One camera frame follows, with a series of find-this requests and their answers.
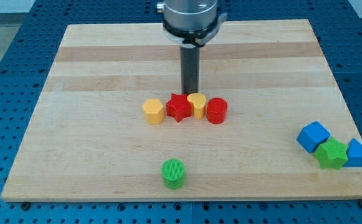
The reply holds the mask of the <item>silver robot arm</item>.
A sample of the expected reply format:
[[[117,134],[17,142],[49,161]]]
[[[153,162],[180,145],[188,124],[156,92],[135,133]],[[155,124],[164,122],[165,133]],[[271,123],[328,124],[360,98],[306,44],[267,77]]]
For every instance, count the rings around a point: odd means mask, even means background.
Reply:
[[[200,49],[219,32],[227,14],[217,13],[217,0],[164,0],[156,3],[163,29],[180,47],[181,92],[199,91]]]

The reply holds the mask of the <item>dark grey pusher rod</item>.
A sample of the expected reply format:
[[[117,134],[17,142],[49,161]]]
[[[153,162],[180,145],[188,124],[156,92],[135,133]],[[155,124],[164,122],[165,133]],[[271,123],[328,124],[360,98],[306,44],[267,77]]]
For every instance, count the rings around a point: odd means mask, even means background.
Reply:
[[[188,95],[199,91],[199,60],[199,48],[180,47],[182,94]]]

